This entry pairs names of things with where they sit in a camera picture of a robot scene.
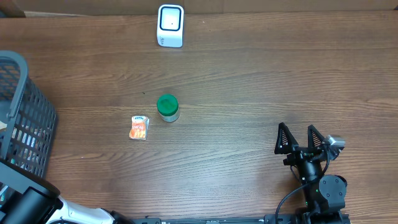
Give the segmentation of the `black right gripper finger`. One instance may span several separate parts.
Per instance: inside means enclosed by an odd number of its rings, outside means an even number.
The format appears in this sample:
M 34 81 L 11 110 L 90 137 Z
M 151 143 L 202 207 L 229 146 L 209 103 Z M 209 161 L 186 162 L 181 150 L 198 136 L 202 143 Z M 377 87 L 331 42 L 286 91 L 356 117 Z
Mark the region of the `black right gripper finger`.
M 287 125 L 285 123 L 279 123 L 274 154 L 290 154 L 298 148 L 299 144 L 293 137 Z
M 323 141 L 325 137 L 314 127 L 314 125 L 310 125 L 308 127 L 308 151 L 309 152 L 318 152 L 324 149 Z

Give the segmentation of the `green lid jar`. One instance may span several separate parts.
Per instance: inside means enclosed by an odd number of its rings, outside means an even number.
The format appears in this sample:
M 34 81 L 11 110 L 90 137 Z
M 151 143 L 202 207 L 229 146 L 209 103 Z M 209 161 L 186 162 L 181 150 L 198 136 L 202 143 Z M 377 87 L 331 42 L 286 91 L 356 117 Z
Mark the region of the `green lid jar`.
M 157 100 L 157 111 L 165 122 L 176 121 L 180 116 L 179 109 L 178 100 L 173 95 L 162 95 Z

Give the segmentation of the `orange tissue packet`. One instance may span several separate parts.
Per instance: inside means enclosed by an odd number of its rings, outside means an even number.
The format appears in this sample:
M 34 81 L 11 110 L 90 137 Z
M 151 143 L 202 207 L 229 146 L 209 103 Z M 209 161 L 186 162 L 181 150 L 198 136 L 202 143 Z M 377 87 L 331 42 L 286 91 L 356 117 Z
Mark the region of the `orange tissue packet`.
M 133 116 L 129 138 L 133 140 L 146 140 L 150 119 L 146 116 Z

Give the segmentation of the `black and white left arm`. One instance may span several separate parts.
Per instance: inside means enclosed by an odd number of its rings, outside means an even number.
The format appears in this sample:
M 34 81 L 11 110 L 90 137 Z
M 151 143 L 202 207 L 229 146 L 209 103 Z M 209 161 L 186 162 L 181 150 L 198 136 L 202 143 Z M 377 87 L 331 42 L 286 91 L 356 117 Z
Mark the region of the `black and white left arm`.
M 4 159 L 1 183 L 13 190 L 1 206 L 1 223 L 134 223 L 115 211 L 66 201 L 54 185 Z

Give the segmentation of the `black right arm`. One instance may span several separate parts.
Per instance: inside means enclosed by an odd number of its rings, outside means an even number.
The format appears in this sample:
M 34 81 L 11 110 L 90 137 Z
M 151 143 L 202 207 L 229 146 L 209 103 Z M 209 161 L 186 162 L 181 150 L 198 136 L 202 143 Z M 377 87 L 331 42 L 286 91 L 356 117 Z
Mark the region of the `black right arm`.
M 330 162 L 334 161 L 345 148 L 345 140 L 336 135 L 324 137 L 313 125 L 307 128 L 308 146 L 301 147 L 285 123 L 279 123 L 274 153 L 283 154 L 285 166 L 293 171 L 300 182 L 278 204 L 274 223 L 349 223 L 348 215 L 341 212 L 345 208 L 348 183 L 340 175 L 327 175 Z M 305 206 L 296 209 L 294 214 L 282 216 L 280 209 L 287 199 L 302 191 Z

